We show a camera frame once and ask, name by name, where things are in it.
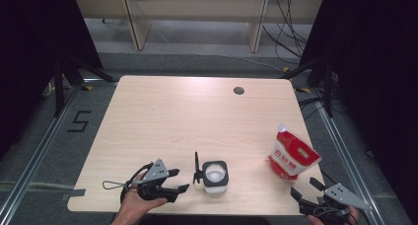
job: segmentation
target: black cable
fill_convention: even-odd
[[[282,9],[282,6],[281,6],[281,5],[280,5],[280,3],[279,3],[279,0],[276,0],[276,3],[277,3],[277,6],[278,6],[278,7],[279,7],[279,9],[280,9],[280,12],[282,13],[283,20],[284,20],[284,23],[283,23],[282,28],[280,28],[280,27],[279,27],[279,25],[277,24],[277,26],[279,27],[280,31],[281,31],[283,34],[285,34],[287,37],[289,37],[289,38],[296,38],[296,37],[295,37],[295,34],[296,34],[297,36],[299,36],[299,37],[301,38],[301,39],[298,39],[298,38],[297,38],[297,40],[298,40],[298,41],[307,42],[307,40],[306,40],[305,38],[301,37],[299,34],[297,34],[297,33],[296,33],[296,31],[293,29],[292,24],[289,24],[289,22],[288,22],[287,17],[292,15],[292,14],[291,14],[291,9],[290,9],[290,1],[288,0],[288,11],[286,12],[286,15],[285,15],[285,13],[284,13],[284,11],[283,11],[283,9]],[[285,31],[283,31],[283,28],[285,27],[285,25],[287,25],[287,26],[289,27],[289,29],[291,30],[291,32],[292,32],[292,34],[293,34],[293,36],[292,36],[292,37],[291,37],[290,35],[288,35]]]
[[[321,108],[323,108],[324,105],[320,106],[319,108],[315,109],[313,112],[311,112],[307,117],[304,118],[304,120],[307,120],[309,117],[311,117],[314,113],[319,111]]]
[[[285,48],[286,50],[288,50],[289,52],[291,52],[292,54],[294,54],[296,57],[298,57],[298,58],[301,58],[301,55],[299,55],[298,53],[296,53],[295,51],[293,51],[293,50],[291,50],[289,47],[287,47],[285,44],[283,44],[282,42],[280,42],[279,41],[279,37],[280,37],[280,34],[279,34],[279,37],[278,38],[275,38],[273,35],[271,35],[269,32],[268,32],[268,30],[264,27],[264,26],[262,26],[262,28],[265,30],[265,32],[267,33],[267,35],[274,41],[274,42],[276,42],[276,46],[277,46],[277,44],[279,44],[280,46],[282,46],[283,48]]]
[[[276,0],[276,3],[278,5],[278,7],[280,9],[280,12],[282,13],[282,16],[283,16],[283,19],[284,19],[284,24],[283,24],[282,28],[280,28],[279,25],[277,25],[279,27],[279,29],[280,29],[280,32],[283,33],[283,34],[285,34],[287,37],[292,38],[295,41],[295,45],[296,45],[296,48],[298,49],[299,54],[302,54],[302,51],[304,49],[302,48],[302,46],[300,44],[300,41],[301,42],[306,42],[306,40],[303,37],[301,37],[295,31],[295,29],[293,28],[293,24],[292,24],[292,13],[291,13],[291,3],[292,3],[292,0],[288,0],[288,10],[287,10],[286,15],[284,14],[284,11],[283,11],[280,3],[279,3],[279,0]],[[287,25],[289,27],[289,30],[291,31],[291,33],[293,35],[292,37],[290,35],[288,35],[286,32],[283,31],[283,28],[284,28],[285,25]]]
[[[353,216],[353,214],[349,213],[349,215],[354,219],[354,222],[356,223],[356,225],[359,225],[359,223],[357,222],[357,219]]]

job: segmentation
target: red label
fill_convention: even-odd
[[[279,132],[277,140],[283,144],[286,151],[301,165],[308,167],[319,159],[319,155],[310,146],[289,131]]]

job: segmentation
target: wire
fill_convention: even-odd
[[[329,213],[329,212],[334,212],[334,213],[338,213],[340,210],[339,209],[336,209],[336,208],[333,208],[333,207],[317,207],[317,208],[315,208],[314,210],[313,210],[313,215],[315,216],[315,217],[320,217],[320,216],[322,216],[322,215],[324,215],[324,214],[327,214],[327,213]]]
[[[307,117],[304,118],[304,120],[307,120],[309,117],[311,117],[314,113],[316,113],[318,110],[323,108],[324,105],[320,106],[319,108],[315,109],[313,112],[311,112]]]
[[[115,186],[115,187],[106,187],[106,186],[105,186],[105,184],[114,184],[114,185],[117,185],[117,186]],[[123,186],[125,186],[125,184],[122,184],[122,183],[116,183],[116,182],[111,182],[111,181],[103,181],[103,182],[102,182],[102,187],[103,187],[104,189],[122,188]]]
[[[138,171],[136,171],[136,173],[131,177],[131,179],[129,179],[129,181],[127,181],[124,184],[122,184],[122,183],[115,183],[115,182],[111,182],[111,181],[103,181],[102,182],[102,187],[104,189],[125,188],[126,190],[129,190],[132,182],[136,179],[136,177],[142,171],[144,171],[146,169],[150,169],[153,165],[154,165],[154,163],[150,163],[150,164],[144,165],[142,168],[140,168]],[[115,186],[115,187],[106,187],[105,184],[114,184],[114,185],[117,185],[117,186]]]
[[[349,213],[348,214],[350,217],[352,217],[354,219],[354,222],[358,225],[359,223],[357,222],[357,219],[353,216],[353,214]]]
[[[267,35],[274,41],[276,42],[276,44],[279,44],[280,46],[282,46],[283,48],[285,48],[286,50],[288,50],[289,52],[291,52],[292,54],[294,54],[296,57],[301,58],[301,55],[296,53],[295,51],[293,51],[292,49],[290,49],[289,47],[287,47],[285,44],[283,44],[282,42],[279,41],[279,37],[274,38],[273,35],[270,34],[270,32],[264,27],[262,26],[262,28],[264,29],[264,31],[267,33]]]
[[[209,55],[207,55],[207,54],[200,54],[200,53],[194,53],[194,52],[181,52],[181,51],[178,51],[178,50],[176,50],[174,47],[173,47],[173,44],[172,44],[172,42],[171,41],[169,41],[167,38],[165,38],[161,33],[160,33],[160,31],[158,30],[158,29],[156,29],[156,28],[154,28],[154,30],[157,32],[157,34],[158,34],[158,36],[160,37],[160,38],[162,38],[164,41],[166,41],[169,45],[170,45],[170,48],[175,52],[175,53],[179,53],[179,54],[189,54],[189,55],[199,55],[199,56],[209,56]],[[241,60],[244,60],[244,61],[247,61],[247,62],[250,62],[250,63],[254,63],[254,64],[257,64],[257,65],[264,65],[264,66],[268,66],[268,67],[272,67],[272,68],[274,68],[275,70],[278,70],[278,71],[280,71],[280,72],[282,72],[282,73],[285,73],[285,71],[283,71],[282,69],[280,69],[279,67],[277,67],[277,66],[274,66],[274,65],[271,65],[271,64],[266,64],[266,63],[261,63],[261,62],[257,62],[257,61],[254,61],[254,60],[250,60],[250,59],[247,59],[247,58],[245,58],[245,57],[239,57],[239,56],[231,56],[231,55],[221,55],[221,54],[213,54],[214,56],[221,56],[221,57],[226,57],[226,58],[233,58],[233,59],[241,59]]]
[[[280,34],[281,34],[281,33],[283,33],[283,34],[285,34],[287,37],[292,38],[292,39],[295,41],[295,45],[296,45],[296,48],[298,49],[299,54],[302,54],[302,52],[304,51],[304,49],[302,48],[302,46],[301,46],[300,42],[304,42],[304,43],[306,43],[306,42],[307,42],[307,40],[306,40],[305,38],[301,37],[301,36],[300,36],[300,35],[299,35],[296,31],[295,31],[295,29],[293,28],[293,22],[292,22],[292,12],[291,12],[291,4],[292,4],[292,0],[287,0],[287,1],[288,1],[288,10],[287,10],[287,13],[286,13],[286,15],[285,15],[285,13],[284,13],[284,11],[283,11],[283,9],[282,9],[281,5],[280,5],[279,0],[276,0],[277,6],[279,7],[280,12],[282,13],[282,16],[283,16],[283,19],[284,19],[283,26],[280,28],[280,27],[279,27],[279,25],[277,24],[277,27],[279,27],[279,29],[280,29]],[[287,35],[287,34],[283,31],[283,28],[285,27],[285,25],[287,25],[287,26],[288,26],[289,30],[290,30],[290,31],[291,31],[291,33],[292,33],[292,36]]]

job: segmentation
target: red and white bag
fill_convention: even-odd
[[[296,180],[300,173],[321,160],[312,147],[289,132],[284,124],[279,125],[277,141],[268,158],[273,171],[286,180]]]

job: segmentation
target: cable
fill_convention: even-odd
[[[302,51],[303,51],[304,49],[302,48],[302,46],[301,46],[300,42],[304,42],[304,43],[306,43],[306,42],[307,42],[307,40],[306,40],[305,38],[301,37],[301,36],[300,36],[300,35],[299,35],[296,31],[295,31],[295,29],[293,28],[292,13],[291,13],[291,4],[292,4],[292,0],[288,0],[288,10],[287,10],[286,15],[284,14],[284,11],[283,11],[283,9],[282,9],[282,7],[281,7],[280,3],[279,3],[279,0],[276,0],[276,3],[277,3],[277,6],[279,7],[280,12],[282,13],[282,16],[283,16],[283,19],[284,19],[284,23],[283,23],[282,28],[280,28],[280,27],[279,27],[279,25],[277,24],[277,26],[278,26],[278,27],[279,27],[279,29],[280,29],[280,33],[283,33],[283,34],[285,34],[287,37],[292,38],[292,39],[295,41],[295,45],[296,45],[296,47],[297,47],[297,49],[298,49],[299,54],[302,54]],[[285,26],[285,25],[287,25],[287,26],[288,26],[289,30],[290,30],[290,31],[291,31],[291,33],[292,33],[292,36],[290,36],[290,35],[286,34],[286,32],[284,32],[284,31],[283,31],[283,28],[284,28],[284,26]]]
[[[158,29],[156,29],[156,28],[154,28],[154,30],[157,32],[157,34],[158,34],[158,36],[160,37],[160,38],[162,38],[164,41],[166,41],[169,45],[170,45],[170,48],[175,52],[175,53],[179,53],[179,54],[189,54],[189,55],[199,55],[199,56],[209,56],[209,55],[206,55],[206,54],[200,54],[200,53],[194,53],[194,52],[181,52],[181,51],[177,51],[173,46],[172,46],[172,42],[171,41],[169,41],[167,38],[165,38],[161,33],[160,33],[160,31],[158,30]],[[274,65],[271,65],[271,64],[266,64],[266,63],[261,63],[261,62],[257,62],[257,61],[253,61],[253,60],[250,60],[250,59],[247,59],[247,58],[245,58],[245,57],[239,57],[239,56],[231,56],[231,55],[221,55],[221,54],[213,54],[214,56],[221,56],[221,57],[226,57],[226,58],[233,58],[233,59],[241,59],[241,60],[245,60],[245,61],[247,61],[247,62],[251,62],[251,63],[254,63],[254,64],[257,64],[257,65],[264,65],[264,66],[268,66],[268,67],[272,67],[272,68],[274,68],[274,69],[276,69],[276,70],[278,70],[278,71],[280,71],[280,72],[282,72],[282,73],[285,73],[285,71],[284,70],[282,70],[282,69],[280,69],[279,67],[276,67],[276,66],[274,66]]]
[[[304,118],[304,120],[307,120],[309,117],[311,117],[314,113],[316,113],[318,110],[323,108],[324,105],[320,106],[319,108],[315,109],[313,112],[311,112],[307,117]]]
[[[282,46],[283,48],[285,48],[286,50],[288,50],[289,52],[291,52],[292,54],[294,54],[296,57],[301,58],[301,55],[296,53],[295,51],[291,50],[289,47],[287,47],[285,44],[283,44],[282,42],[279,41],[279,37],[278,38],[274,38],[273,35],[271,35],[268,30],[262,26],[262,28],[264,29],[264,31],[267,33],[267,35],[274,41],[276,42],[276,44],[279,44],[280,46]]]

